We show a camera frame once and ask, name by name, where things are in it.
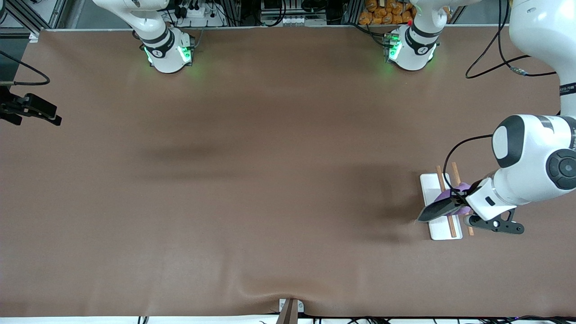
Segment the purple cloth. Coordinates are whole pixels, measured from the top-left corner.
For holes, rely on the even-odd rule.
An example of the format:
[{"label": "purple cloth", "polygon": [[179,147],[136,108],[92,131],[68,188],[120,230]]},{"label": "purple cloth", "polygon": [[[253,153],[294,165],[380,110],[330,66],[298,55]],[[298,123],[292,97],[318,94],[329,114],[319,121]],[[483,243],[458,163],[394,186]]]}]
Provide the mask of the purple cloth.
[{"label": "purple cloth", "polygon": [[[462,182],[462,183],[460,183],[459,186],[454,187],[454,189],[459,189],[460,191],[468,190],[468,189],[470,189],[470,185],[468,183]],[[445,190],[444,192],[442,192],[438,196],[438,198],[436,198],[436,200],[434,200],[434,202],[437,202],[437,201],[442,200],[442,199],[446,199],[448,197],[450,197],[450,190]],[[452,213],[452,215],[465,215],[465,214],[469,213],[471,210],[472,209],[470,207],[463,206],[459,210],[457,210],[456,212]]]}]

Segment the brown tablecloth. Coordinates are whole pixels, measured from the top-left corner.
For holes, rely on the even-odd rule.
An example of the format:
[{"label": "brown tablecloth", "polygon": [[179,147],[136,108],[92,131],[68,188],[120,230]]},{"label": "brown tablecloth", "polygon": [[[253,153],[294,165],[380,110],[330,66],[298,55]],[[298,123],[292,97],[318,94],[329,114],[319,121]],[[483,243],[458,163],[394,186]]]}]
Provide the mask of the brown tablecloth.
[{"label": "brown tablecloth", "polygon": [[[455,143],[558,111],[555,76],[465,80],[494,31],[446,29],[417,72],[354,28],[206,31],[170,75],[129,32],[41,33],[23,60],[52,83],[13,91],[63,122],[0,124],[0,315],[238,315],[287,296],[323,316],[576,315],[573,195],[518,208],[520,236],[435,242],[414,223],[419,175]],[[489,140],[454,160],[467,182],[497,167]]]}]

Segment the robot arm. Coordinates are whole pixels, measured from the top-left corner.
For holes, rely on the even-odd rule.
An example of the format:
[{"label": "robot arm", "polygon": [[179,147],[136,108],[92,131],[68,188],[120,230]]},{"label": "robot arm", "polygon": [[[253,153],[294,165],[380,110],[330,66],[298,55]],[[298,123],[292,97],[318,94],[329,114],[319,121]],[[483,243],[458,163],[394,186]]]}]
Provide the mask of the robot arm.
[{"label": "robot arm", "polygon": [[190,35],[168,28],[157,10],[169,0],[93,0],[94,3],[124,20],[144,44],[148,61],[158,71],[173,73],[192,62],[194,46]]},{"label": "robot arm", "polygon": [[576,189],[576,120],[566,116],[513,115],[492,137],[500,169],[471,190],[466,201],[484,221],[530,202]]},{"label": "robot arm", "polygon": [[481,0],[410,0],[418,13],[412,25],[400,26],[392,33],[398,34],[400,46],[388,59],[404,70],[416,71],[432,59],[436,41],[448,22],[445,6],[467,6]]},{"label": "robot arm", "polygon": [[465,200],[488,223],[507,210],[576,189],[576,0],[516,1],[510,38],[550,65],[560,78],[560,115],[513,115],[494,131],[500,169],[481,180]]}]

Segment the black clamp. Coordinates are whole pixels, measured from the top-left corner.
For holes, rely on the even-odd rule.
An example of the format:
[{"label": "black clamp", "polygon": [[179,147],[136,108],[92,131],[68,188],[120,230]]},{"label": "black clamp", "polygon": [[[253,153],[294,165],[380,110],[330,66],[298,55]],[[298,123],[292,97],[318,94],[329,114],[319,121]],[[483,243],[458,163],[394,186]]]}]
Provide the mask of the black clamp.
[{"label": "black clamp", "polygon": [[476,228],[489,229],[493,232],[522,234],[524,233],[524,225],[512,221],[515,210],[516,208],[508,210],[509,215],[506,220],[502,219],[501,215],[498,215],[489,221],[485,221],[480,218],[480,216],[474,214],[468,218],[468,225]]},{"label": "black clamp", "polygon": [[56,126],[62,123],[62,118],[56,114],[55,105],[32,93],[18,97],[10,93],[8,87],[0,86],[0,119],[20,125],[21,116],[44,119]]}]

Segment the wire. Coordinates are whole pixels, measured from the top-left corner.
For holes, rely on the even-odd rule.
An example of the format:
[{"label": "wire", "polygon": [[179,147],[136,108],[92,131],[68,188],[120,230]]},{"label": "wire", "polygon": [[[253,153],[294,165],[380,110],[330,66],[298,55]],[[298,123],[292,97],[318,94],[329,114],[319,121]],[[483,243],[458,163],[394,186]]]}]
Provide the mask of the wire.
[{"label": "wire", "polygon": [[458,196],[460,203],[466,205],[466,200],[464,199],[464,197],[462,197],[458,191],[456,191],[456,189],[454,189],[454,187],[452,187],[452,185],[450,184],[450,181],[448,181],[448,178],[446,177],[446,166],[448,165],[448,160],[450,160],[450,156],[452,155],[452,153],[454,153],[454,151],[462,144],[466,143],[466,142],[470,142],[470,141],[475,141],[475,140],[480,140],[482,138],[489,138],[492,137],[492,134],[488,134],[488,135],[482,135],[482,136],[476,136],[476,137],[471,137],[471,138],[467,138],[466,140],[461,141],[460,143],[456,144],[448,153],[448,155],[446,156],[446,160],[444,161],[444,168],[442,169],[442,175],[444,177],[444,180],[446,181],[446,184],[448,185],[448,187],[450,187],[450,192],[454,193],[455,195]]},{"label": "wire", "polygon": [[194,48],[197,48],[198,46],[200,46],[200,41],[202,40],[202,35],[204,35],[204,29],[205,29],[205,27],[202,27],[202,31],[200,32],[200,37],[198,37],[198,42],[194,44]]},{"label": "wire", "polygon": [[32,71],[34,71],[34,72],[36,72],[37,74],[41,75],[41,76],[45,79],[45,81],[42,81],[42,82],[18,82],[18,81],[14,81],[14,82],[12,82],[13,85],[45,85],[45,84],[49,84],[49,83],[50,83],[50,78],[49,78],[46,74],[38,71],[35,67],[32,67],[32,66],[30,66],[30,65],[22,62],[21,60],[19,60],[19,59],[15,58],[15,57],[13,57],[13,56],[5,53],[4,51],[0,51],[0,54],[3,55],[3,56],[5,56],[5,57],[7,57],[7,58],[9,58],[9,59],[11,59],[11,60],[13,60],[14,62],[16,62],[16,63],[18,63],[18,64],[24,65],[25,67],[31,69]]},{"label": "wire", "polygon": [[282,3],[283,3],[283,5],[284,5],[284,13],[282,13],[282,8],[280,8],[280,10],[278,11],[278,12],[281,13],[280,17],[278,17],[278,19],[277,19],[272,25],[266,25],[266,24],[263,23],[260,19],[258,19],[257,15],[256,15],[256,12],[257,12],[258,10],[254,11],[255,7],[256,7],[258,4],[260,4],[260,1],[254,0],[254,1],[252,2],[252,17],[254,18],[254,22],[255,22],[257,25],[264,26],[264,27],[274,27],[274,26],[277,26],[278,24],[280,24],[280,23],[284,20],[284,18],[286,17],[286,10],[287,10],[286,0],[282,0]]},{"label": "wire", "polygon": [[368,25],[366,25],[366,29],[368,30],[368,32],[370,33],[370,37],[372,37],[372,40],[374,40],[376,42],[376,44],[382,46],[382,47],[386,47],[386,45],[384,45],[382,42],[378,41],[374,35],[373,32],[370,31],[370,27],[368,27]]},{"label": "wire", "polygon": [[4,23],[4,21],[6,20],[7,17],[8,17],[8,12],[4,12],[2,17],[0,18],[0,25],[2,25]]},{"label": "wire", "polygon": [[[524,59],[524,58],[529,58],[529,57],[530,57],[530,55],[522,55],[522,56],[515,57],[515,58],[513,58],[513,59],[509,59],[507,62],[508,62],[508,63],[512,63],[512,62],[517,61],[517,60],[519,60],[519,59]],[[499,68],[501,68],[502,66],[505,66],[505,65],[506,65],[505,63],[501,63],[501,64],[499,64],[499,65],[496,65],[496,66],[494,66],[494,67],[489,68],[488,70],[486,70],[486,71],[484,71],[484,72],[480,72],[480,73],[475,74],[475,75],[473,75],[473,76],[469,76],[468,73],[470,73],[470,70],[472,70],[472,68],[474,67],[475,64],[476,64],[476,62],[475,62],[473,65],[470,65],[470,67],[469,67],[468,70],[466,71],[466,75],[465,75],[465,76],[466,76],[466,79],[478,78],[478,77],[480,77],[480,76],[483,76],[483,75],[485,75],[485,74],[487,74],[487,73],[490,73],[490,72],[492,72],[492,71],[494,71],[494,70],[496,70],[496,69],[499,69]]]},{"label": "wire", "polygon": [[[464,74],[466,79],[473,79],[473,78],[477,78],[480,76],[483,76],[489,72],[492,72],[502,66],[507,66],[512,72],[521,75],[521,76],[525,76],[525,77],[543,77],[543,76],[551,76],[553,74],[556,74],[555,71],[553,72],[548,72],[548,73],[539,73],[539,74],[529,74],[527,73],[524,69],[520,69],[519,67],[515,67],[510,65],[510,63],[517,61],[519,59],[524,59],[524,58],[529,58],[531,57],[530,55],[521,55],[518,56],[516,58],[507,60],[504,57],[504,54],[502,52],[502,43],[501,43],[501,32],[504,29],[504,26],[506,25],[506,20],[508,19],[508,16],[510,14],[510,4],[508,1],[506,1],[506,12],[504,14],[504,19],[502,19],[502,0],[498,0],[499,3],[499,8],[498,8],[498,30],[496,31],[496,34],[494,35],[494,37],[492,37],[492,40],[490,40],[490,42],[488,43],[488,46],[486,46],[486,48],[484,49],[484,51],[480,54],[480,56],[474,61],[474,63],[472,63],[470,65],[470,67],[468,68],[468,70],[466,70],[466,73]],[[500,55],[500,58],[502,59],[502,63],[500,65],[491,67],[487,70],[485,70],[484,72],[480,72],[478,74],[475,74],[473,76],[469,76],[468,74],[470,73],[470,71],[474,68],[474,66],[476,66],[476,64],[478,62],[480,62],[480,60],[482,60],[482,58],[484,57],[484,55],[488,52],[488,50],[490,49],[490,47],[492,47],[492,45],[494,44],[494,42],[498,39],[498,54]]]},{"label": "wire", "polygon": [[[212,3],[212,6],[210,6],[210,9],[212,9],[212,11],[214,11],[214,1],[212,1],[211,3]],[[220,13],[222,13],[222,14],[224,15],[224,17],[228,18],[229,20],[232,20],[232,21],[234,21],[234,22],[240,22],[240,23],[242,23],[241,20],[234,19],[234,18],[228,16],[228,14],[226,14],[226,12],[222,11],[222,9],[220,9],[219,6],[216,6],[216,9],[218,10],[218,15],[219,15],[219,16],[220,16]]]},{"label": "wire", "polygon": [[502,18],[502,0],[498,0],[498,52],[500,53],[500,58],[502,58],[502,62],[506,64],[506,66],[512,70],[512,66],[508,64],[506,58],[504,57],[504,53],[502,52],[502,43],[500,40],[500,35],[502,30],[504,29],[504,25],[506,24],[506,19],[508,19],[508,14],[510,13],[510,4],[506,1],[506,14],[504,14],[504,20],[502,20],[502,25],[500,24],[500,19]]},{"label": "wire", "polygon": [[164,11],[168,14],[168,18],[170,18],[170,23],[172,24],[172,26],[176,27],[176,23],[174,22],[174,19],[172,19],[172,14],[170,13],[170,11],[168,11],[168,9],[164,9]]},{"label": "wire", "polygon": [[384,34],[383,34],[383,33],[371,32],[370,30],[366,30],[366,29],[362,28],[360,25],[355,24],[355,23],[353,23],[353,22],[346,22],[346,23],[344,23],[343,25],[354,26],[354,27],[356,27],[356,29],[358,29],[359,31],[361,31],[361,32],[363,32],[363,33],[365,33],[365,34],[367,34],[367,35],[374,35],[374,36],[384,37]]}]

